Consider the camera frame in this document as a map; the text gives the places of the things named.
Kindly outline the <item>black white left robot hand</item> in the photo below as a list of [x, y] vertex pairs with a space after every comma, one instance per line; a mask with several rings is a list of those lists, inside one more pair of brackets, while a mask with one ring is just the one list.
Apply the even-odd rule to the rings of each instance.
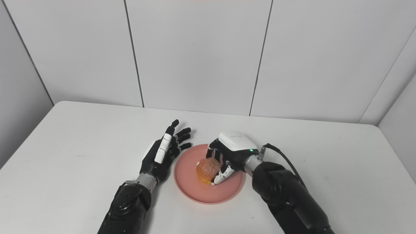
[[187, 127], [175, 133], [178, 125], [179, 120], [174, 120], [162, 138], [153, 142], [142, 160], [137, 183], [144, 184], [147, 181], [151, 185], [157, 185], [164, 182], [173, 161], [181, 152], [192, 147], [192, 143], [186, 142], [191, 138], [192, 129]]

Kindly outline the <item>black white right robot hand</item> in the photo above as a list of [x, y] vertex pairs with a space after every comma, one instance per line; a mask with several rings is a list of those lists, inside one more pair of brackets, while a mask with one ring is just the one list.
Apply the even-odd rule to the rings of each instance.
[[242, 171], [253, 176], [263, 161], [257, 145], [238, 131], [221, 132], [207, 148], [206, 158], [220, 163], [220, 169], [211, 179], [211, 185], [224, 182], [233, 172]]

